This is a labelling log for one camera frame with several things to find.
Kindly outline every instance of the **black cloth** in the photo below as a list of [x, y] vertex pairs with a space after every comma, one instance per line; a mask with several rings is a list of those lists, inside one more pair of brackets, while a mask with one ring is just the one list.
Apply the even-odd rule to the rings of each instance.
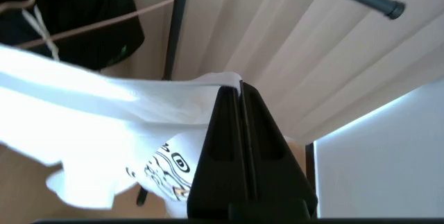
[[[61, 33], [136, 11], [133, 0], [36, 0], [50, 34]], [[33, 8], [27, 9], [34, 15]], [[17, 45], [41, 39], [21, 10], [0, 14], [0, 42]], [[144, 41], [139, 19], [132, 19], [55, 41], [60, 59], [89, 69], [102, 69], [134, 53]], [[31, 51], [51, 57], [45, 44]]]

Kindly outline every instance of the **beige curtain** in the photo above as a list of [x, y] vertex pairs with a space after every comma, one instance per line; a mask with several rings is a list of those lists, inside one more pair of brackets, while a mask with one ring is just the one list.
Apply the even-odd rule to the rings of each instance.
[[235, 71], [315, 139], [444, 75], [444, 0], [391, 21], [351, 0], [188, 0], [174, 78]]

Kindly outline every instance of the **pink hanger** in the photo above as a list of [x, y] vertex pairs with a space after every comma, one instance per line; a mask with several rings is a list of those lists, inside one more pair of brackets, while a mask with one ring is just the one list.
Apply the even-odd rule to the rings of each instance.
[[[6, 5], [4, 6], [4, 10], [9, 9], [9, 8], [25, 8], [25, 7], [29, 7], [29, 6], [32, 6], [34, 4], [34, 1], [35, 0], [28, 0], [28, 1], [8, 2], [8, 3], [0, 4], [0, 13], [2, 12], [2, 6], [4, 6], [5, 4]], [[128, 19], [131, 19], [133, 17], [139, 16], [139, 15], [143, 15], [144, 13], [150, 12], [150, 11], [155, 10], [157, 8], [160, 8], [162, 6], [168, 5], [169, 3], [173, 3], [173, 1], [174, 0], [164, 0], [164, 1], [161, 1], [161, 2], [159, 2], [157, 4], [154, 4], [152, 6], [148, 6], [148, 7], [142, 8], [140, 10], [137, 10], [135, 12], [130, 12], [128, 14], [125, 14], [125, 15], [122, 15], [122, 16], [119, 16], [119, 17], [103, 20], [103, 21], [100, 21], [100, 22], [97, 22], [97, 23], [94, 23], [94, 24], [90, 24], [88, 26], [81, 26], [79, 28], [72, 29], [72, 30], [69, 30], [69, 31], [65, 31], [63, 33], [58, 33], [58, 34], [52, 35], [50, 37], [50, 40], [52, 40], [54, 42], [56, 40], [61, 40], [62, 38], [71, 37], [73, 35], [84, 33], [84, 32], [87, 32], [87, 31], [92, 31], [92, 30], [95, 30], [95, 29], [98, 29], [98, 28], [101, 28], [101, 27], [109, 26], [111, 24], [119, 23], [119, 22], [122, 22], [122, 21], [125, 21], [125, 20], [128, 20]], [[35, 46], [39, 46], [39, 45], [45, 44], [45, 43], [46, 42], [43, 39], [32, 40], [32, 41], [29, 41], [29, 42], [25, 42], [25, 43], [22, 43], [22, 44], [15, 45], [15, 47], [21, 48], [21, 49], [29, 49], [29, 48], [32, 48], [32, 47], [35, 47]]]

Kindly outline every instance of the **white string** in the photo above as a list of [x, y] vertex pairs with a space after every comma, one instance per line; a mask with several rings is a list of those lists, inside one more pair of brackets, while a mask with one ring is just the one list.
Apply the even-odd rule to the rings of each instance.
[[51, 40], [51, 34], [49, 34], [48, 29], [44, 24], [42, 13], [40, 12], [37, 5], [34, 6], [35, 17], [24, 9], [22, 9], [22, 14], [25, 20], [29, 23], [29, 25], [31, 25], [34, 28], [34, 30], [38, 34], [40, 34], [40, 36], [42, 36], [43, 40], [46, 42], [46, 45], [51, 50], [54, 60], [60, 61], [60, 58], [58, 56], [58, 47]]

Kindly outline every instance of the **wooden floor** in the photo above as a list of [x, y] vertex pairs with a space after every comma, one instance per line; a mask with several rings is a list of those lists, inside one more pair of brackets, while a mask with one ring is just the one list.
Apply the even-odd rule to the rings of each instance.
[[46, 187], [59, 166], [47, 168], [0, 146], [0, 223], [25, 224], [41, 218], [165, 218], [163, 200], [149, 194], [143, 207], [135, 204], [139, 187], [118, 195], [110, 211], [76, 209]]

